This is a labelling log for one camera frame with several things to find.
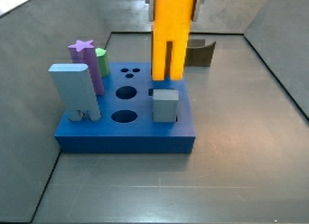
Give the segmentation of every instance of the round hole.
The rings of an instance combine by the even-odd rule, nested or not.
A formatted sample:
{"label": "round hole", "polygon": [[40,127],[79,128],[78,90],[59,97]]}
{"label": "round hole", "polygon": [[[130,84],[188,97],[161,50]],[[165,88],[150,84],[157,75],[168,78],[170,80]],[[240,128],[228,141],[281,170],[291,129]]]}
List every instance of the round hole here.
{"label": "round hole", "polygon": [[127,77],[127,78],[133,78],[134,75],[133,75],[133,74],[127,74],[126,77]]}
{"label": "round hole", "polygon": [[119,123],[129,123],[138,118],[138,114],[130,110],[119,110],[113,114],[111,118]]}
{"label": "round hole", "polygon": [[134,98],[137,96],[137,93],[138,93],[137,89],[131,86],[121,87],[117,90],[117,96],[118,98],[122,98],[122,99]]}

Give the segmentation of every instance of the gray floor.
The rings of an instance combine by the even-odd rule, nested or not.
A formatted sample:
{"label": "gray floor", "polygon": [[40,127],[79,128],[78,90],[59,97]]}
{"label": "gray floor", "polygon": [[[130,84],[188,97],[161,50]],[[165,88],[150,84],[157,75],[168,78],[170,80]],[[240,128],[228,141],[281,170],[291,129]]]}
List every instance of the gray floor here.
{"label": "gray floor", "polygon": [[[244,37],[205,38],[213,65],[186,71],[193,153],[62,154],[35,223],[309,222],[308,122]],[[113,35],[110,60],[149,61],[149,46]]]}

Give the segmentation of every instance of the purple star block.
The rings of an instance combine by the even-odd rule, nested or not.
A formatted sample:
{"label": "purple star block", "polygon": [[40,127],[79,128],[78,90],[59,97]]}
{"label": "purple star block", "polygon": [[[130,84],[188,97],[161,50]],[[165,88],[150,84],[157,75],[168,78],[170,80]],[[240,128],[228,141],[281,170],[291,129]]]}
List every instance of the purple star block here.
{"label": "purple star block", "polygon": [[95,95],[105,95],[105,86],[93,40],[77,40],[77,43],[69,46],[69,51],[74,63],[85,63],[89,65]]}

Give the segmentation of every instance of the blue shape sorter board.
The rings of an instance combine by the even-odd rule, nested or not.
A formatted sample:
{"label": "blue shape sorter board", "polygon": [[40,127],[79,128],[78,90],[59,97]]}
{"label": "blue shape sorter board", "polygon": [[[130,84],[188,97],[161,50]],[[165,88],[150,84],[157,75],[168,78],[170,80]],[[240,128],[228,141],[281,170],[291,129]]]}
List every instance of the blue shape sorter board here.
{"label": "blue shape sorter board", "polygon": [[[102,119],[81,122],[65,113],[57,128],[57,141],[65,153],[189,154],[196,131],[184,80],[153,81],[151,64],[110,63],[103,78],[106,94],[98,97]],[[154,123],[153,89],[180,91],[177,123]]]}

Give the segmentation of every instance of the gray wall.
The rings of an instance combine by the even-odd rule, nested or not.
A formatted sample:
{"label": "gray wall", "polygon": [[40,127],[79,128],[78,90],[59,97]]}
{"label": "gray wall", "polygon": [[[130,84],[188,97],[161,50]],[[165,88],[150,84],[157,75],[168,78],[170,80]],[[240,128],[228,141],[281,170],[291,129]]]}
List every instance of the gray wall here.
{"label": "gray wall", "polygon": [[95,0],[31,0],[0,19],[0,221],[31,220],[53,171],[63,106],[47,73],[82,37],[105,47]]}
{"label": "gray wall", "polygon": [[[244,33],[267,0],[208,0],[201,7],[198,33]],[[150,32],[149,5],[143,0],[97,0],[114,32]]]}
{"label": "gray wall", "polygon": [[245,32],[309,116],[309,0],[269,0]]}

